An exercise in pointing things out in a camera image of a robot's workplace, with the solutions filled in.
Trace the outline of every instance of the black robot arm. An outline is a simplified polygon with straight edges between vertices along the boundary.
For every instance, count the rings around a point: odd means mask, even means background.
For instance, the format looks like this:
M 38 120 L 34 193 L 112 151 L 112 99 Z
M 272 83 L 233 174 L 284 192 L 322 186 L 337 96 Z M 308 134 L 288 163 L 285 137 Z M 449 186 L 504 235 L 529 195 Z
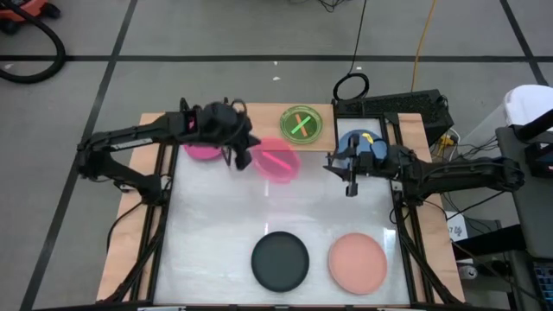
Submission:
M 78 170 L 81 176 L 91 180 L 105 176 L 118 186 L 133 187 L 144 203 L 154 203 L 162 194 L 161 176 L 142 175 L 113 160 L 111 152 L 152 143 L 228 146 L 236 153 L 237 169 L 242 170 L 251 162 L 247 149 L 260 143 L 250 131 L 246 108 L 236 111 L 220 102 L 203 109 L 186 106 L 183 111 L 166 112 L 151 124 L 94 133 L 77 148 Z
M 368 151 L 357 155 L 358 135 L 352 135 L 348 143 L 343 152 L 329 156 L 328 165 L 324 167 L 349 183 L 346 188 L 347 196 L 357 195 L 357 175 L 384 177 L 401 182 L 405 203 L 416 206 L 421 205 L 431 194 L 477 187 L 513 192 L 524 185 L 524 173 L 518 163 L 503 157 L 428 163 L 419 160 L 413 150 L 391 145 L 386 157 L 378 159 Z M 333 167 L 336 159 L 349 159 L 348 167 Z

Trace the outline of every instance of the black plate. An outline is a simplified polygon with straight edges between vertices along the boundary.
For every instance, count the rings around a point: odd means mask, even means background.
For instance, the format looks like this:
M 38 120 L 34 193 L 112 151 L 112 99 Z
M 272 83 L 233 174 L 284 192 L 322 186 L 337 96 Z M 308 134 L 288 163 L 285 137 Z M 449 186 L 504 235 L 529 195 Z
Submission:
M 251 270 L 266 289 L 279 293 L 290 291 L 308 274 L 308 250 L 297 236 L 272 232 L 262 237 L 253 249 Z

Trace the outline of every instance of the white table surface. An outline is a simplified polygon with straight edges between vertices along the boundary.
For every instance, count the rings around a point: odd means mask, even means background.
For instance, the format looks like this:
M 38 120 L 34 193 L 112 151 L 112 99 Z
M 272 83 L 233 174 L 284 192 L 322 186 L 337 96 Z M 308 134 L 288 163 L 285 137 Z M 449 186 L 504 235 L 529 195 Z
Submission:
M 378 121 L 341 119 L 349 130 L 380 134 Z M 324 170 L 325 153 L 301 152 L 298 179 L 265 181 L 250 165 L 238 172 L 224 160 L 196 162 L 179 151 L 167 231 L 157 279 L 156 304 L 409 304 L 389 182 L 359 178 L 359 195 L 347 198 L 346 183 Z M 251 272 L 251 252 L 268 232 L 295 234 L 309 253 L 303 283 L 287 293 L 262 287 Z M 382 246 L 388 261 L 383 285 L 369 295 L 342 289 L 330 276 L 328 251 L 344 234 L 362 232 Z

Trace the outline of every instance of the yellow cable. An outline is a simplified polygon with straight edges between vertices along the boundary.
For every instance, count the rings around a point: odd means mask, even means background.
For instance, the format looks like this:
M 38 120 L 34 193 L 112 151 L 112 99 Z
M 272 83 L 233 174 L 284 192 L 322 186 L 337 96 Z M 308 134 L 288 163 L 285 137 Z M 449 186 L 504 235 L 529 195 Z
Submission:
M 418 57 L 421 54 L 421 50 L 423 50 L 424 38 L 426 37 L 426 31 L 429 29 L 430 20 L 432 20 L 432 15 L 434 15 L 434 8 L 435 8 L 436 2 L 437 0 L 434 0 L 432 2 L 432 7 L 430 8 L 429 16 L 426 18 L 426 23 L 424 24 L 423 35 L 421 36 L 421 40 L 418 42 L 418 48 L 416 49 L 415 65 L 413 66 L 413 78 L 411 80 L 412 92 L 413 92 L 413 89 L 415 88 L 416 69 L 418 68 Z

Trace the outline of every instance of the green plate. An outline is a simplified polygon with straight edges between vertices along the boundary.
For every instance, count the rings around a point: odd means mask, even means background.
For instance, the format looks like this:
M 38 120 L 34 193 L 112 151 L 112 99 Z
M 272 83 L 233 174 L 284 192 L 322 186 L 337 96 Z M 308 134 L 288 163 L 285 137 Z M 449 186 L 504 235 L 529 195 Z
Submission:
M 322 118 L 315 109 L 295 106 L 280 117 L 280 131 L 292 143 L 312 143 L 322 131 Z

